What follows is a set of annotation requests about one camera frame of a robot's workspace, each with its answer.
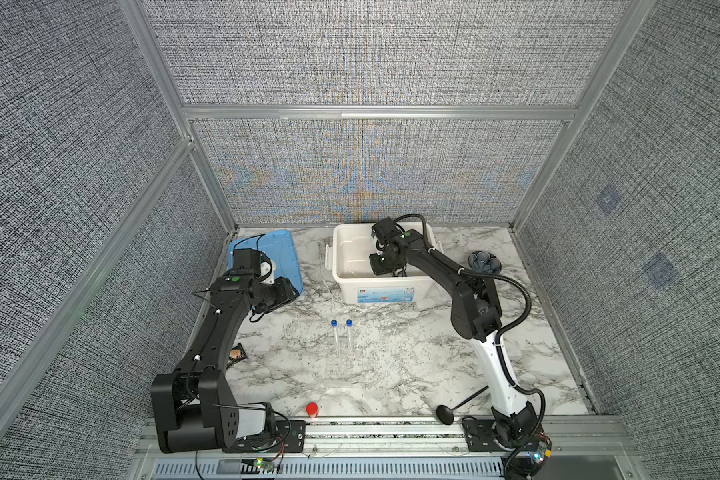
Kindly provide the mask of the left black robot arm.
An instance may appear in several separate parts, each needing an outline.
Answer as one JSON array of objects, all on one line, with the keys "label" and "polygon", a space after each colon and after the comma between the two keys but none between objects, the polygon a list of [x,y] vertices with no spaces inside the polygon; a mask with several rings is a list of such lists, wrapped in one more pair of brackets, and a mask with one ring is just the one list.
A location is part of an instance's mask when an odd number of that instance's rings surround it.
[{"label": "left black robot arm", "polygon": [[282,448],[291,425],[268,402],[236,401],[226,379],[230,353],[243,323],[297,299],[291,281],[275,275],[262,251],[237,249],[230,269],[193,296],[207,302],[206,315],[187,352],[150,388],[155,429],[165,454],[220,449],[254,453]]}]

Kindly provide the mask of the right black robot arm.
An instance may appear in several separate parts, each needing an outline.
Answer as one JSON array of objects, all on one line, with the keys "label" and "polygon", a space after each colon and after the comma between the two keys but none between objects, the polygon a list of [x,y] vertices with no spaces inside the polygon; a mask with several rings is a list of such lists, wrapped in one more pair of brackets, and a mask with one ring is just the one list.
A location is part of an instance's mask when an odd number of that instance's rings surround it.
[{"label": "right black robot arm", "polygon": [[[451,325],[459,336],[473,343],[487,379],[498,443],[505,449],[519,450],[540,430],[546,400],[540,389],[519,385],[504,335],[528,318],[531,295],[515,279],[476,272],[452,260],[430,242],[425,221],[421,227],[421,231],[405,230],[390,217],[373,224],[376,252],[369,256],[373,274],[382,276],[413,266],[450,295]],[[507,325],[502,323],[497,281],[515,287],[524,300],[521,314]]]}]

